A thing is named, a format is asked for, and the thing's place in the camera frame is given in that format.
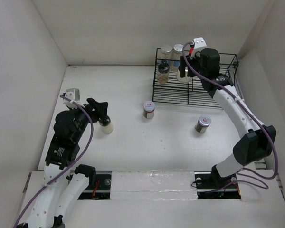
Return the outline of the glass jar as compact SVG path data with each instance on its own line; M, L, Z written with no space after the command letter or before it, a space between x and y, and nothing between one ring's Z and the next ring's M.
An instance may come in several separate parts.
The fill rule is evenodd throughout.
M177 71L176 80L181 82L181 83L189 83L192 80L192 78L188 76L188 68L187 67L185 67L185 77L181 77L180 70Z

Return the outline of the silver lid spice shaker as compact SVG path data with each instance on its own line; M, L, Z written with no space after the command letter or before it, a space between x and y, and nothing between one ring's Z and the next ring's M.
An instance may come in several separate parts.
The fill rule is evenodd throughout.
M171 45L162 45L160 49L160 59L165 59L169 64L172 56L172 46Z

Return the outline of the black cap white bottle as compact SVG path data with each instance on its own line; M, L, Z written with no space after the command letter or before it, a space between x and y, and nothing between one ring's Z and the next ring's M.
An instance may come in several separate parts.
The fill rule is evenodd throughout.
M99 125L100 125L101 131L105 134L110 134L114 130L114 126L109 116L106 116L104 119L100 119Z

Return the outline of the black cap beige bottle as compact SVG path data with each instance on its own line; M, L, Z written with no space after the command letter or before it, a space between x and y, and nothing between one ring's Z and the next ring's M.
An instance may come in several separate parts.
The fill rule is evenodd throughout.
M157 69L157 82L165 84L169 80L170 66L166 60L162 60Z

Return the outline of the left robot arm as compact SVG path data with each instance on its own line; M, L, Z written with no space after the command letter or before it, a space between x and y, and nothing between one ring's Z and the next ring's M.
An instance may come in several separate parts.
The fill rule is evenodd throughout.
M70 169L87 151L87 145L80 151L79 141L87 126L94 123L110 124L107 115L108 102L87 99L80 104L68 93L60 97L68 110L55 118L54 136L45 158L42 186L31 198L18 216L16 228L63 228L79 196L86 188L96 185L96 169L80 164L74 174Z

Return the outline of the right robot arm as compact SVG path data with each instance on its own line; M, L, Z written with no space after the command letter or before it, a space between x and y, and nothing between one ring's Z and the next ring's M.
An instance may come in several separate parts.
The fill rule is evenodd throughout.
M180 57L180 76L198 77L208 92L225 111L234 124L240 140L232 154L211 169L210 181L221 188L236 172L245 170L250 163L274 155L275 169L270 179L278 173L278 158L274 145L276 129L266 126L249 110L239 97L232 80L220 71L220 54L205 48Z

